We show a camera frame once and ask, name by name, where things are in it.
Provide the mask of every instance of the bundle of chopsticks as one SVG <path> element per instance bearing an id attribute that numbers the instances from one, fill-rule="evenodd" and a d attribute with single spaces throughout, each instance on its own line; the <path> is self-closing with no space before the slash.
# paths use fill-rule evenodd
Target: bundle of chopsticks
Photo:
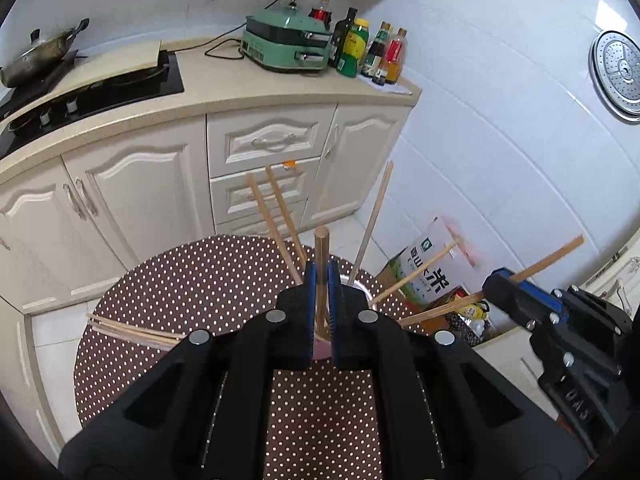
<path id="1" fill-rule="evenodd" d="M 347 285 L 353 285 L 354 280 L 358 272 L 360 271 L 360 266 L 362 264 L 362 260 L 364 258 L 364 254 L 367 251 L 367 246 L 369 245 L 369 241 L 371 235 L 373 233 L 373 229 L 376 225 L 376 220 L 378 219 L 378 215 L 380 212 L 380 208 L 382 207 L 382 202 L 384 200 L 384 196 L 386 193 L 386 188 L 389 183 L 389 179 L 391 178 L 391 172 L 393 170 L 393 162 L 388 162 L 385 168 L 385 172 L 383 173 L 382 180 L 380 183 L 380 188 L 378 189 L 378 195 L 376 196 L 376 201 L 374 202 L 373 209 L 369 216 L 369 221 L 367 222 L 367 227 L 365 229 L 364 236 L 360 243 L 360 247 L 358 248 L 358 254 L 353 263 L 353 267 L 351 269 L 349 278 L 347 280 Z M 266 172 L 268 181 L 271 185 L 271 189 L 273 191 L 273 195 L 278 203 L 278 208 L 280 209 L 280 213 L 284 219 L 286 227 L 289 231 L 289 235 L 291 236 L 295 248 L 296 255 L 300 261 L 300 268 L 302 270 L 305 269 L 306 264 L 306 251 L 302 247 L 300 243 L 300 238 L 298 237 L 298 233 L 296 231 L 296 225 L 289 214 L 289 209 L 287 208 L 287 203 L 284 200 L 282 192 L 280 190 L 280 186 L 278 185 L 278 181 L 276 179 L 275 174 L 270 166 L 264 168 Z M 246 181 L 249 187 L 254 194 L 255 201 L 258 205 L 258 209 L 264 221 L 267 224 L 269 229 L 270 237 L 275 241 L 278 250 L 284 262 L 287 265 L 287 269 L 293 278 L 293 281 L 296 285 L 302 284 L 302 278 L 300 277 L 300 273 L 298 272 L 298 268 L 293 261 L 289 250 L 287 249 L 286 244 L 284 243 L 280 233 L 278 232 L 278 227 L 276 222 L 274 221 L 269 208 L 266 205 L 265 199 L 260 192 L 260 188 L 256 183 L 254 176 L 251 173 L 247 173 Z M 328 307 L 327 307 L 327 269 L 330 258 L 329 252 L 329 240 L 330 233 L 329 229 L 326 226 L 319 226 L 314 231 L 315 238 L 315 261 L 316 261 L 316 314 L 315 314 L 315 334 L 317 337 L 321 339 L 328 340 L 331 338 L 331 328 L 328 316 Z M 409 283 L 411 280 L 415 279 L 421 273 L 426 272 L 429 266 L 432 266 L 437 260 L 445 256 L 445 254 L 452 251 L 456 246 L 459 246 L 462 243 L 462 239 L 456 237 L 452 243 L 444 247 L 440 252 L 435 254 L 433 258 L 424 262 L 421 266 L 411 272 L 408 276 L 389 287 L 387 290 L 377 295 L 375 298 L 369 301 L 369 307 L 373 307 L 379 301 L 388 298 L 391 294 L 398 291 L 401 287 Z M 551 253 L 546 256 L 542 260 L 533 264 L 530 267 L 527 267 L 524 270 L 514 274 L 511 276 L 511 280 L 514 282 L 521 282 L 530 278 L 534 274 L 540 272 L 541 270 L 546 269 L 552 264 L 556 263 L 560 258 L 564 257 L 568 253 L 572 252 L 580 245 L 584 243 L 584 237 L 579 235 L 578 237 L 571 240 L 566 245 L 559 248 L 557 251 Z M 413 316 L 408 316 L 398 320 L 398 323 L 401 326 L 407 327 L 412 324 L 416 324 L 427 319 L 432 319 L 434 317 L 443 316 L 449 312 L 453 312 L 465 306 L 468 306 L 473 303 L 477 303 L 481 301 L 484 295 L 482 291 L 475 292 L 465 298 L 461 298 L 455 301 L 451 301 L 450 303 L 444 304 L 437 308 L 427 310 L 425 312 L 420 312 L 419 314 L 415 314 Z M 129 324 L 125 324 L 116 320 L 103 318 L 100 316 L 94 316 L 93 314 L 89 314 L 89 325 L 96 332 L 112 336 L 117 339 L 121 339 L 127 342 L 141 344 L 143 346 L 149 346 L 150 348 L 156 348 L 159 350 L 168 351 L 177 345 L 183 338 L 183 334 L 174 334 L 163 332 L 161 330 L 152 330 L 148 328 L 140 328 L 136 326 L 132 326 Z"/>

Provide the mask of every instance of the power cord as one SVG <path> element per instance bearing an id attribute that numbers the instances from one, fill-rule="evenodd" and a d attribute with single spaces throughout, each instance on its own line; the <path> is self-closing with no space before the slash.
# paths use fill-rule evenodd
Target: power cord
<path id="1" fill-rule="evenodd" d="M 264 7 L 264 9 L 269 9 L 269 7 L 273 7 L 276 3 L 278 3 L 280 0 L 273 0 L 269 5 L 267 5 L 266 7 Z M 235 28 L 232 28 L 231 30 L 228 30 L 226 32 L 223 32 L 222 34 L 216 36 L 215 38 L 213 38 L 212 40 L 209 41 L 205 41 L 204 43 L 198 44 L 198 45 L 194 45 L 194 46 L 188 46 L 185 48 L 178 48 L 176 50 L 174 50 L 174 52 L 184 52 L 185 50 L 193 50 L 194 48 L 200 48 L 203 46 L 208 45 L 209 43 L 213 43 L 214 41 L 219 40 L 220 38 L 224 38 L 227 34 L 231 34 L 232 32 L 235 32 L 236 30 L 239 30 L 241 28 L 243 28 L 246 25 L 246 22 L 244 22 L 242 25 L 238 25 Z M 220 45 L 227 43 L 228 41 L 235 41 L 238 45 L 240 45 L 241 41 L 238 40 L 237 38 L 227 38 L 226 40 L 220 41 L 220 43 L 215 44 L 214 46 L 212 46 L 209 50 L 207 50 L 204 55 L 207 57 L 214 57 L 216 59 L 229 59 L 229 60 L 236 60 L 236 59 L 244 59 L 244 54 L 242 52 L 240 52 L 240 47 L 238 47 L 238 57 L 229 57 L 229 56 L 218 56 L 217 54 L 211 54 L 211 51 L 218 48 Z"/>

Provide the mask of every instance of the stove knob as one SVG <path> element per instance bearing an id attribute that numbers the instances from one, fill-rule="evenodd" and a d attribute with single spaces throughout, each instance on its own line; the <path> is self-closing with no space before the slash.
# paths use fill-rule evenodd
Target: stove knob
<path id="1" fill-rule="evenodd" d="M 51 122 L 51 118 L 49 117 L 50 111 L 51 109 L 47 108 L 46 110 L 40 113 L 40 124 L 42 124 L 42 126 L 47 126 L 47 124 Z"/>
<path id="2" fill-rule="evenodd" d="M 71 101 L 66 102 L 66 111 L 73 114 L 78 111 L 78 98 L 74 97 Z"/>

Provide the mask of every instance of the brown tablecloth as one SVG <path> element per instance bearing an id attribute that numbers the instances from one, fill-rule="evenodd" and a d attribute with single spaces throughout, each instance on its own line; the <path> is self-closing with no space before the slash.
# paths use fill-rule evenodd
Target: brown tablecloth
<path id="1" fill-rule="evenodd" d="M 293 243 L 286 243 L 302 275 Z M 313 257 L 313 249 L 305 249 Z M 337 260 L 340 272 L 349 274 L 351 264 Z M 374 296 L 383 290 L 363 270 L 357 279 Z M 273 308 L 278 293 L 294 285 L 273 240 L 222 235 L 176 247 L 136 267 L 105 293 L 95 314 L 156 330 L 206 328 L 216 335 Z M 393 296 L 377 308 L 396 319 L 411 314 Z M 82 425 L 163 355 L 87 327 L 74 370 Z M 369 372 L 341 372 L 331 360 L 304 372 L 277 370 L 271 406 L 265 479 L 382 478 Z"/>

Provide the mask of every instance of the cutting board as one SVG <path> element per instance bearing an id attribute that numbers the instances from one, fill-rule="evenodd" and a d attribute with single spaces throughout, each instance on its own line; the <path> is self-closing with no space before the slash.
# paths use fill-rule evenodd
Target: cutting board
<path id="1" fill-rule="evenodd" d="M 32 108 L 77 88 L 135 70 L 153 68 L 158 64 L 159 51 L 160 41 L 152 40 L 109 50 L 87 59 L 76 59 L 75 66 L 51 92 L 20 108 L 7 120 L 11 121 Z"/>

